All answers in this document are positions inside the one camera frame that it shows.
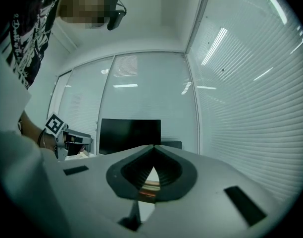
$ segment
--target ceiling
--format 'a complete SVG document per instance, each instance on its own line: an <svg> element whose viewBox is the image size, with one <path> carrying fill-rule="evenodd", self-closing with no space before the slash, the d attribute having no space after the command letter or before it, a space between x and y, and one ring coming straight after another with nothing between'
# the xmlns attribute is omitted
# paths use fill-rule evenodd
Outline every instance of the ceiling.
<svg viewBox="0 0 303 238"><path fill-rule="evenodd" d="M56 20L67 37L77 48L83 45L108 44L120 39L145 38L153 36L170 35L171 38L179 39L179 19L181 18L181 7L191 0L122 0L127 7L127 14L120 26L113 31L106 28L82 29L68 24L60 18ZM191 14L196 14L197 8L193 8ZM192 26L194 21L187 22Z"/></svg>

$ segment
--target black graphic t-shirt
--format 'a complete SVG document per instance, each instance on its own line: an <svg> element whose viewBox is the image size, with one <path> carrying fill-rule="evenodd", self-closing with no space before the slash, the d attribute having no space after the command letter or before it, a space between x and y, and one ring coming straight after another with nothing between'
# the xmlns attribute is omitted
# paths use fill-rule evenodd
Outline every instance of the black graphic t-shirt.
<svg viewBox="0 0 303 238"><path fill-rule="evenodd" d="M59 0L16 0L0 37L2 55L26 88L33 84L40 69L58 3Z"/></svg>

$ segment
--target black screen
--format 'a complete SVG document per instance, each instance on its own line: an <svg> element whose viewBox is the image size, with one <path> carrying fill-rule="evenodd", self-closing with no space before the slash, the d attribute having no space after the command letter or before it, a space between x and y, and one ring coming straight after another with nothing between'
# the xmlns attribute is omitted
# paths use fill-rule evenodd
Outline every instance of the black screen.
<svg viewBox="0 0 303 238"><path fill-rule="evenodd" d="M160 144L160 120L102 119L99 153L116 153L152 144Z"/></svg>

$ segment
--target black slot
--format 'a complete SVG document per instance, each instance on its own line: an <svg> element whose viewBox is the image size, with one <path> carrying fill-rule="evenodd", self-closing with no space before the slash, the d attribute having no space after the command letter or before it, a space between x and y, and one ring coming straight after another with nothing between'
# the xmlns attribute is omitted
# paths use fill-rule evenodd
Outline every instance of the black slot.
<svg viewBox="0 0 303 238"><path fill-rule="evenodd" d="M224 191L250 227L267 216L238 186Z"/></svg>
<svg viewBox="0 0 303 238"><path fill-rule="evenodd" d="M88 170L88 167L86 166L79 166L79 167L75 167L75 168L70 168L70 169L64 169L64 173L66 174L66 176L69 175L73 175L73 174L77 174L83 171Z"/></svg>

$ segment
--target person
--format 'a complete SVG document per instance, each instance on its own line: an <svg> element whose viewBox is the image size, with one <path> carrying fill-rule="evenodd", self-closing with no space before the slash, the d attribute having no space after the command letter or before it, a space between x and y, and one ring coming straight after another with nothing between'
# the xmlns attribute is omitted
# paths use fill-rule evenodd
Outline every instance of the person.
<svg viewBox="0 0 303 238"><path fill-rule="evenodd" d="M10 69L28 89L40 69L56 18L85 28L107 24L117 0L12 0L9 18L0 36L0 50ZM19 122L22 135L38 142L42 130L24 112ZM54 151L55 138L45 133L40 147Z"/></svg>

